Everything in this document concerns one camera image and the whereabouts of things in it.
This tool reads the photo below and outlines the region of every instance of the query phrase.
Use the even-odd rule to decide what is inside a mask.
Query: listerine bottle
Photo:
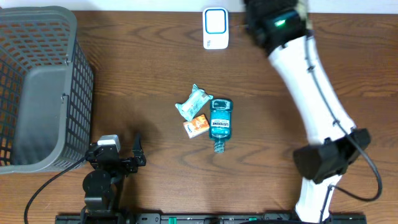
[[[214,140],[214,151],[224,152],[225,142],[231,138],[231,100],[214,99],[210,103],[210,139]]]

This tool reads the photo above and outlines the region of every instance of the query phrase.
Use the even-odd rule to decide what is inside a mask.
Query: wood grain
[[[95,68],[91,139],[118,134],[123,155],[143,135],[147,166],[129,177],[122,205],[164,213],[290,210],[301,178],[292,151],[307,144],[298,111],[264,51],[252,45],[232,14],[226,50],[202,47],[200,13],[75,12],[78,39]],[[314,14],[318,50],[350,116],[369,129],[367,151],[384,193],[374,203],[336,192],[333,212],[363,212],[368,223],[398,222],[398,16]],[[213,153],[203,134],[189,140],[174,104],[196,83],[234,101],[233,137]],[[201,113],[209,115],[208,105]],[[30,223],[53,223],[84,206],[85,166],[50,184],[35,200]],[[0,222],[22,223],[27,201],[54,173],[0,175]],[[376,182],[363,159],[341,186],[373,195]]]

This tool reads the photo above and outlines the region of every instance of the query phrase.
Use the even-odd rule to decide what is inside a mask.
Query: gray plastic basket
[[[64,170],[90,137],[93,72],[62,7],[0,9],[0,174]]]

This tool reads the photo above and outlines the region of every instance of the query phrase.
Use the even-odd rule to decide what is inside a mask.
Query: white wall
[[[311,12],[398,14],[398,0],[309,0]],[[243,0],[0,0],[0,7],[63,6],[70,10],[184,11],[208,6],[243,11]]]

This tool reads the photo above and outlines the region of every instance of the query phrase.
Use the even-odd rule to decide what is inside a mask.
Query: green light
[[[279,27],[279,26],[282,26],[282,25],[284,25],[284,24],[285,24],[285,22],[286,22],[286,20],[285,20],[285,19],[282,19],[282,20],[276,21],[276,22],[275,22],[275,26],[277,26],[277,27]]]

